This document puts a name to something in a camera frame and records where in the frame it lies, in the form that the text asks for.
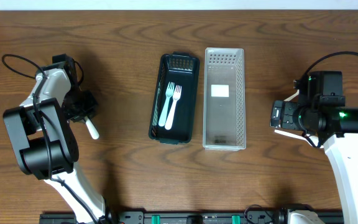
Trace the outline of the white plastic fork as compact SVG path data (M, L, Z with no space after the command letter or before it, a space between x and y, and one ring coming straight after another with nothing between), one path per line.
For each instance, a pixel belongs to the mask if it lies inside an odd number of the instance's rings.
M173 92L173 96L172 96L173 103L171 105L170 112L169 112L169 114L167 116L167 120L166 120L166 123L165 123L165 129L166 130L171 130L171 128L173 126L173 119L174 119L174 115L175 115L177 101L181 97L181 89L182 89L182 87L180 85L177 85L175 87L175 91Z

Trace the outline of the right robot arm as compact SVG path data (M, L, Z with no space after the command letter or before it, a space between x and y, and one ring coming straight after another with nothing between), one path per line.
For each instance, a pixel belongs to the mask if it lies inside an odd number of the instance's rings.
M294 81L296 102L288 97L272 105L276 133L301 138L323 149L334 172L345 223L358 223L358 108L347 108L342 73L317 71Z

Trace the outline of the white plastic fork angled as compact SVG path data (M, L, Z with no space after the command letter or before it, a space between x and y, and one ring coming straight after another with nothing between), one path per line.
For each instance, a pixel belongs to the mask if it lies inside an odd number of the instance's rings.
M88 131L93 139L99 139L99 132L96 129L96 126L93 124L92 120L88 117L84 117L85 125L88 128Z

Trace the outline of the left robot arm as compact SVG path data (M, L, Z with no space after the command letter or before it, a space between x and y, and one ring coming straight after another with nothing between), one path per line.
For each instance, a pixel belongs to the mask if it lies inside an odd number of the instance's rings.
M111 223L108 206L80 169L79 149L70 123L84 123L93 139L91 119L98 102L80 85L81 65L67 54L38 66L30 95L3 113L3 121L20 170L51 185L69 204L77 223Z

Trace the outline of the pale green plastic fork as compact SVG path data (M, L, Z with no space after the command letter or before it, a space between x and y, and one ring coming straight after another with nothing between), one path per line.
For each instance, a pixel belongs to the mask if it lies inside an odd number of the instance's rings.
M175 84L173 82L169 82L165 92L165 102L158 121L158 125L160 127L165 126L167 120L168 106L170 103L170 98L173 96L174 89L175 89Z

